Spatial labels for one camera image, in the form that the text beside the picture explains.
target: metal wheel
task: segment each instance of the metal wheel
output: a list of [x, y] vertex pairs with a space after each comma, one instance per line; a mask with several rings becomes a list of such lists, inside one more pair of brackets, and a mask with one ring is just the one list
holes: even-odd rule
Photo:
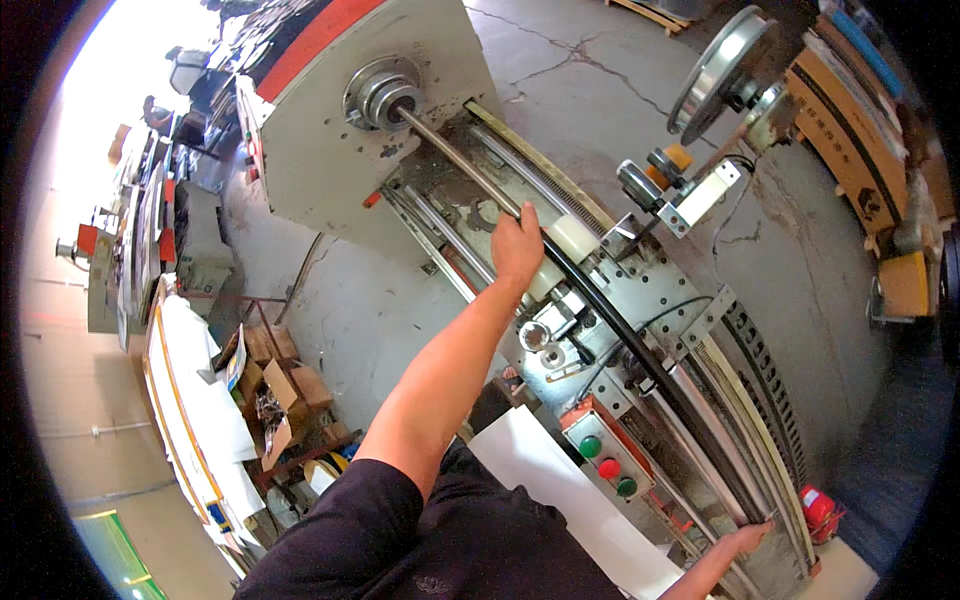
[[690, 71], [667, 118], [685, 146], [699, 138], [729, 106], [751, 108], [783, 72], [780, 24], [757, 6], [738, 12], [720, 30]]

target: pulley wheel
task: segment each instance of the pulley wheel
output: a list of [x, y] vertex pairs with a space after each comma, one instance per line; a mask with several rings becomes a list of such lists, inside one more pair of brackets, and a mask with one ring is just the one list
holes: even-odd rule
[[940, 338], [949, 365], [960, 365], [960, 223], [944, 234], [940, 263]]
[[685, 146], [717, 120], [724, 107], [737, 112], [752, 108], [760, 95], [782, 75], [786, 52], [782, 32], [760, 8], [748, 6], [724, 25], [681, 88], [666, 128], [683, 132]]

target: red stripe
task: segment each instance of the red stripe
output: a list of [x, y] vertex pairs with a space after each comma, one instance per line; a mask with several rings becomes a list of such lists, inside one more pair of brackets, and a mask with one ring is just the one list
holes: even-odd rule
[[331, 41], [383, 4], [384, 0], [333, 0], [286, 49], [256, 89], [272, 102]]

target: black t-shirt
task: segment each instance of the black t-shirt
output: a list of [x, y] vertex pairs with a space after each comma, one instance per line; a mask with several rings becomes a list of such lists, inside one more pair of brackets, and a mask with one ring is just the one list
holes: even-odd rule
[[451, 450], [425, 507], [396, 468], [350, 464], [234, 598], [623, 600], [557, 509]]

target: forearm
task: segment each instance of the forearm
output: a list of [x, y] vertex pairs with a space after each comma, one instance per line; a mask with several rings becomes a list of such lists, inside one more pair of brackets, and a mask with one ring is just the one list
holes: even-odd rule
[[732, 536], [724, 536], [683, 577], [670, 586], [670, 589], [660, 596], [660, 600], [706, 598], [727, 572], [738, 552], [736, 540]]
[[522, 293], [516, 283], [498, 279], [427, 344], [377, 412], [357, 458], [389, 457], [386, 462], [410, 477], [425, 499]]

